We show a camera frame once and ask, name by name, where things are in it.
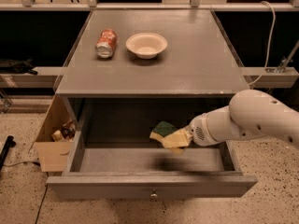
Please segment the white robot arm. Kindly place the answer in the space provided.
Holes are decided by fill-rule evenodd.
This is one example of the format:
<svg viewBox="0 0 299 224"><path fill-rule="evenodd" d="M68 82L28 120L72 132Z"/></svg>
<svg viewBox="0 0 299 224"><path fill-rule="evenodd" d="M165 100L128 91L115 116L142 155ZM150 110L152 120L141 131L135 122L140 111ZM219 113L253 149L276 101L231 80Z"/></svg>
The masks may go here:
<svg viewBox="0 0 299 224"><path fill-rule="evenodd" d="M230 103L195 117L189 125L166 136L165 148L201 147L224 141L272 136L299 148L299 113L262 91L244 90Z"/></svg>

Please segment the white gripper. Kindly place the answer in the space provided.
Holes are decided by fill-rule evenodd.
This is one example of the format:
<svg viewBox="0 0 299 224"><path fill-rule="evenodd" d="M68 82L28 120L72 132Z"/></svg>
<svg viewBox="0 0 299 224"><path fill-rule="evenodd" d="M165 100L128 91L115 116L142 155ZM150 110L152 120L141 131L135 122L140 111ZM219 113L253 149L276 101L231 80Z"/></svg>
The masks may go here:
<svg viewBox="0 0 299 224"><path fill-rule="evenodd" d="M208 130L206 113L195 117L190 122L189 128L190 131L182 128L166 136L162 141L163 146L165 148L187 147L192 140L201 147L218 144Z"/></svg>

